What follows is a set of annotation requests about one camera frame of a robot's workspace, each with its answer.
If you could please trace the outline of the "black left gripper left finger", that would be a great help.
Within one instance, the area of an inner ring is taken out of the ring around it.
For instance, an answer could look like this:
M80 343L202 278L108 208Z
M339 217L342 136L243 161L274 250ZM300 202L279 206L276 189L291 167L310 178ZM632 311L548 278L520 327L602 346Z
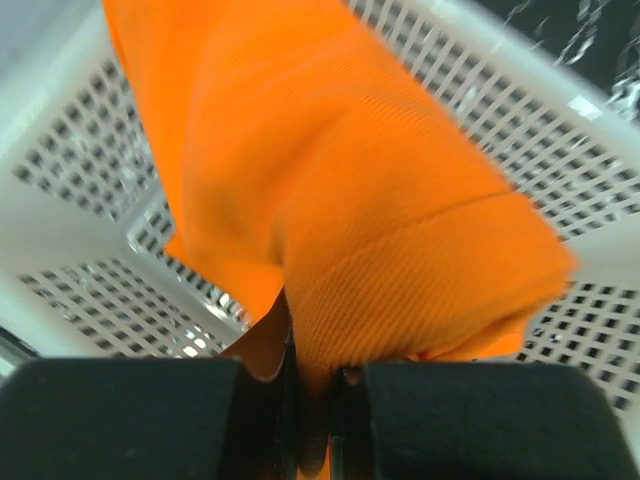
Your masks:
M216 358L54 358L1 389L5 479L285 479L287 322Z

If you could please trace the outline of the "orange trousers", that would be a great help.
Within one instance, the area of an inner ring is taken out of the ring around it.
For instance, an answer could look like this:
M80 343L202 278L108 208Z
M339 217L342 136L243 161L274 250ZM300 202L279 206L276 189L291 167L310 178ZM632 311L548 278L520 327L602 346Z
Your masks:
M298 475L325 479L334 373L508 355L575 260L338 1L107 1L176 228L167 253L292 318Z

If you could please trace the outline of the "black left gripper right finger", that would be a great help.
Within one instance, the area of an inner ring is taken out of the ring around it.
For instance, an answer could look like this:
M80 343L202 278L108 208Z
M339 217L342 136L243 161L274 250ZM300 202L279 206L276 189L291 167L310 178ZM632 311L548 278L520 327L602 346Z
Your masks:
M344 378L335 479L635 479L602 391L579 370L376 363Z

